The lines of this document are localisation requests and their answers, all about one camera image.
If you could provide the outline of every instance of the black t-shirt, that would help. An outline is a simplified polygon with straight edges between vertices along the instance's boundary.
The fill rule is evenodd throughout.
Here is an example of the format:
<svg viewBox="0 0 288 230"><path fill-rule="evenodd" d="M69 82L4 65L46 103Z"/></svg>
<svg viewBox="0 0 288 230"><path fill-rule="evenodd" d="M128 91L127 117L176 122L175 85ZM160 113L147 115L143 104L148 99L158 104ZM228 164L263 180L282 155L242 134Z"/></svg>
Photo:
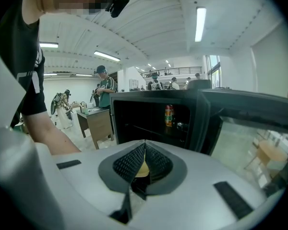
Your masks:
<svg viewBox="0 0 288 230"><path fill-rule="evenodd" d="M22 1L17 0L0 22L0 57L26 90L12 127L19 122L20 113L33 115L47 110L43 93L45 58L38 40L39 21L32 25L24 22Z"/></svg>
<svg viewBox="0 0 288 230"><path fill-rule="evenodd" d="M148 89L148 90L152 90L152 84L153 84L152 81L150 81L150 82L148 83L148 86L147 86L147 89Z"/></svg>

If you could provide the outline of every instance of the ceiling light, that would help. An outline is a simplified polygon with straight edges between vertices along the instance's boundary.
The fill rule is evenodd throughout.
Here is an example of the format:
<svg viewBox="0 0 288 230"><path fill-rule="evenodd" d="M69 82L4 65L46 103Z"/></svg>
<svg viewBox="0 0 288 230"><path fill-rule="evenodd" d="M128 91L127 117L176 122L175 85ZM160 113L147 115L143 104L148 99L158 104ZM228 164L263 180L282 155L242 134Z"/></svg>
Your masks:
<svg viewBox="0 0 288 230"><path fill-rule="evenodd" d="M45 73L44 76L57 76L57 73Z"/></svg>
<svg viewBox="0 0 288 230"><path fill-rule="evenodd" d="M42 48L58 48L59 47L58 43L39 42L39 45Z"/></svg>
<svg viewBox="0 0 288 230"><path fill-rule="evenodd" d="M114 61L120 61L119 58L116 58L116 57L114 57L114 56L111 56L111 55L108 55L108 54L99 52L99 51L97 51L97 50L94 52L94 55L102 56L102 57L105 57L105 58L108 58L108 59L112 59L112 60L114 60Z"/></svg>
<svg viewBox="0 0 288 230"><path fill-rule="evenodd" d="M197 8L197 16L196 16L196 33L195 33L195 41L200 42L202 40L205 18L206 18L206 8Z"/></svg>
<svg viewBox="0 0 288 230"><path fill-rule="evenodd" d="M86 75L86 74L76 74L76 76L81 76L81 77L92 77L92 75Z"/></svg>

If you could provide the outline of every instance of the wall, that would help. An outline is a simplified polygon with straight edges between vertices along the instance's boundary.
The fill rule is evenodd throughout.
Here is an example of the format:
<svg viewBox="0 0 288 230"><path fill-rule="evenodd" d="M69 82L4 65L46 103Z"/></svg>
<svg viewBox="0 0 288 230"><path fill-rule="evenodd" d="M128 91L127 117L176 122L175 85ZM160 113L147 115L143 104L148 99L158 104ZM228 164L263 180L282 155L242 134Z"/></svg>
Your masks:
<svg viewBox="0 0 288 230"><path fill-rule="evenodd" d="M69 98L69 103L73 101L89 103L92 91L98 83L100 83L99 79L45 80L44 95L48 113L50 114L50 105L56 93L64 92L68 89L72 94Z"/></svg>
<svg viewBox="0 0 288 230"><path fill-rule="evenodd" d="M195 57L185 56L169 59L174 68L181 67L202 67L202 59L196 60Z"/></svg>
<svg viewBox="0 0 288 230"><path fill-rule="evenodd" d="M288 92L288 27L281 23L253 47L258 79L258 92L287 96Z"/></svg>
<svg viewBox="0 0 288 230"><path fill-rule="evenodd" d="M252 61L252 50L245 47L230 57L220 56L222 87L233 90L256 91L256 72Z"/></svg>
<svg viewBox="0 0 288 230"><path fill-rule="evenodd" d="M141 86L143 86L145 88L146 86L146 81L144 80L144 78L142 78L142 76L140 75L140 73L137 71L137 69L135 67L130 67L125 69L126 71L126 79L125 79L125 74L124 74L124 70L120 70L117 72L117 77L118 77L118 91L121 92L122 89L125 90L125 92L128 92L126 89L126 87L129 86L129 79L136 79L139 81L139 88L141 88Z"/></svg>

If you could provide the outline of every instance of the wooden table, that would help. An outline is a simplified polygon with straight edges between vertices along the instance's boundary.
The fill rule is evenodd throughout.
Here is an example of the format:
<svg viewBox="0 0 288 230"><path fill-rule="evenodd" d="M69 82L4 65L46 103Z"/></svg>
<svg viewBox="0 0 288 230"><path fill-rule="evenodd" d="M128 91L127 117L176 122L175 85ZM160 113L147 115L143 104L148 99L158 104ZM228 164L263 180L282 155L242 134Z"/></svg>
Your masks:
<svg viewBox="0 0 288 230"><path fill-rule="evenodd" d="M247 168L255 158L259 158L260 162L264 166L267 166L271 160L277 162L286 162L288 155L281 149L276 148L268 140L262 140L258 144L256 156L248 163L247 166L245 166L245 168ZM271 177L273 177L276 173L277 172L270 173Z"/></svg>
<svg viewBox="0 0 288 230"><path fill-rule="evenodd" d="M96 149L99 149L97 144L98 140L104 137L111 136L111 140L114 140L109 110L103 110L98 108L89 109L88 115L77 111L80 129L82 135L85 138L85 130L90 129L93 142Z"/></svg>

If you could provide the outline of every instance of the ceiling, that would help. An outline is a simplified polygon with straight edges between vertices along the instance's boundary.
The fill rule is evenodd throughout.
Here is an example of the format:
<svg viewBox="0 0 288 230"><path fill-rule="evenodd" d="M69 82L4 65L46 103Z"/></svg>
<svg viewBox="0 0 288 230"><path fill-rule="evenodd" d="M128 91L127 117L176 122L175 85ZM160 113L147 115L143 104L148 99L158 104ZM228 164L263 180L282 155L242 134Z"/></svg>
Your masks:
<svg viewBox="0 0 288 230"><path fill-rule="evenodd" d="M196 7L207 8L198 43L194 41ZM169 58L229 55L279 19L268 0L130 0L118 18L105 11L46 14L41 18L40 41L59 44L56 49L43 48L47 73L92 74L99 65L109 72L130 66L148 70L148 63L163 66ZM98 57L95 50L121 61Z"/></svg>

